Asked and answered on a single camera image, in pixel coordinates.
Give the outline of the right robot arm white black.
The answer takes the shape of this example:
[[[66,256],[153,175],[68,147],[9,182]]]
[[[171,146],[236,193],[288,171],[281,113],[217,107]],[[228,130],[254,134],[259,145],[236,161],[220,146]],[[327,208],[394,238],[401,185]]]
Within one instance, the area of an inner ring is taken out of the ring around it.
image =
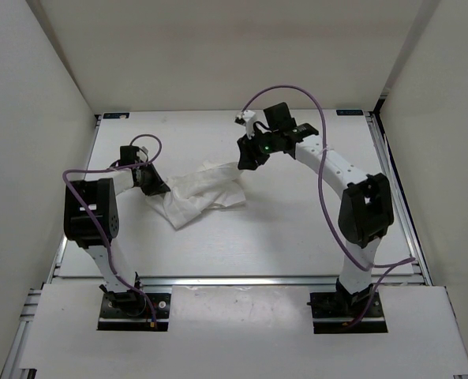
[[[390,183],[382,174],[367,174],[337,152],[325,147],[317,131],[293,128],[288,132],[255,133],[237,141],[240,170],[255,171],[272,153],[283,152],[318,175],[320,206],[326,183],[340,199],[338,229],[323,212],[343,250],[343,268],[336,282],[335,305],[344,315],[356,314],[373,292],[372,270],[376,251],[394,222]]]

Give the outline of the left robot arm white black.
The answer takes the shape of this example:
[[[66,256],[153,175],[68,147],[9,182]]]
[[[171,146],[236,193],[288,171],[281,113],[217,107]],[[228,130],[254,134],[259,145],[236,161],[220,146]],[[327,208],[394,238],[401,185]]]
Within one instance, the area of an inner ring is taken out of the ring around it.
[[[156,320],[155,306],[144,293],[138,274],[130,268],[117,244],[120,231],[117,195],[138,188],[147,196],[164,195],[170,187],[151,163],[92,170],[95,180],[69,180],[70,174],[86,170],[70,169],[62,174],[66,184],[64,232],[95,262],[103,276],[101,287],[113,306],[131,317],[142,313]]]

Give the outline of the white pleated skirt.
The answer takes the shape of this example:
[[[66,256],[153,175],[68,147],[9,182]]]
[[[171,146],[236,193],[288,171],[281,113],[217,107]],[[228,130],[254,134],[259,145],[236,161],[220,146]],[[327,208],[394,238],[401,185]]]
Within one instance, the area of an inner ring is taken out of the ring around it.
[[[235,162],[203,162],[198,171],[169,177],[170,190],[146,198],[147,204],[179,230],[206,210],[232,208],[245,203],[238,179],[242,171]]]

